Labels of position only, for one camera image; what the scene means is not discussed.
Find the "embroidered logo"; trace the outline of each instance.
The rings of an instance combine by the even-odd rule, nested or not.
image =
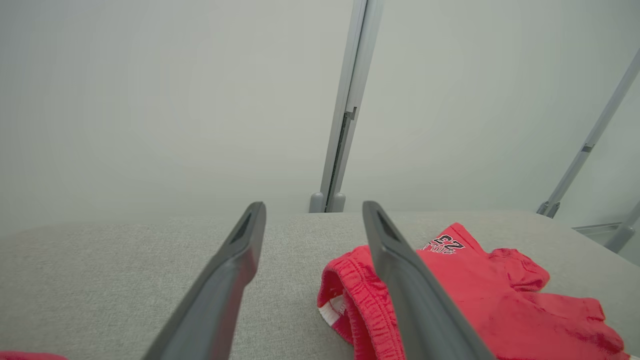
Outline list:
[[[456,249],[464,249],[465,246],[461,243],[453,240],[449,235],[442,235],[439,238],[431,240],[430,243],[425,245],[421,250],[429,250],[433,252],[439,252],[442,254],[455,254]]]

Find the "cloth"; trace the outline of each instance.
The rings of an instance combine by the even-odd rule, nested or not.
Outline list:
[[[519,251],[487,254],[456,223],[417,253],[498,359],[629,359],[596,299],[539,293],[549,274]],[[356,360],[404,359],[391,298],[369,247],[326,266],[317,306],[354,346]]]
[[[0,360],[67,360],[67,358],[46,352],[0,351]]]

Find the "gray bracket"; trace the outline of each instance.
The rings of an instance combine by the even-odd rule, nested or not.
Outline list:
[[[558,201],[551,207],[551,209],[549,209],[547,216],[550,218],[554,218],[559,208],[560,208],[560,202]]]
[[[611,239],[604,245],[607,249],[618,253],[627,244],[629,240],[634,236],[636,230],[632,227],[640,218],[640,201],[631,210],[625,221],[618,226],[616,232],[611,236]]]
[[[324,195],[322,193],[311,194],[309,213],[324,213],[324,204]]]
[[[549,207],[549,201],[545,201],[540,204],[540,207],[536,211],[536,214],[544,215],[547,212],[547,208]]]
[[[344,211],[344,203],[347,201],[347,196],[343,193],[337,193],[333,196],[333,209],[332,213],[342,213]]]

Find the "red clothing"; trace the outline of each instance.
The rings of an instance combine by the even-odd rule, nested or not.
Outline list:
[[[46,352],[0,351],[0,360],[67,360],[59,355]]]
[[[549,274],[514,249],[485,253],[460,224],[417,251],[498,359],[628,360],[596,299],[538,293]],[[368,246],[324,269],[323,318],[355,348],[355,359],[404,359],[387,287]]]

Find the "fabric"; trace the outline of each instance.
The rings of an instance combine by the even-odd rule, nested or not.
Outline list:
[[[453,224],[417,253],[498,359],[629,359],[597,300],[538,293],[549,274],[517,250],[487,254]],[[404,359],[391,297],[368,246],[329,262],[317,305],[353,344],[356,360]]]
[[[139,360],[242,210],[148,224],[52,225],[0,238],[0,349]],[[485,249],[520,250],[551,274],[544,291],[598,299],[628,352],[640,354],[640,268],[569,227],[523,211],[389,215],[414,249],[457,221]],[[269,212],[231,359],[353,359],[353,347],[326,325],[315,299],[327,263],[366,243],[360,213]]]
[[[67,360],[60,355],[45,352],[0,351],[0,360]]]

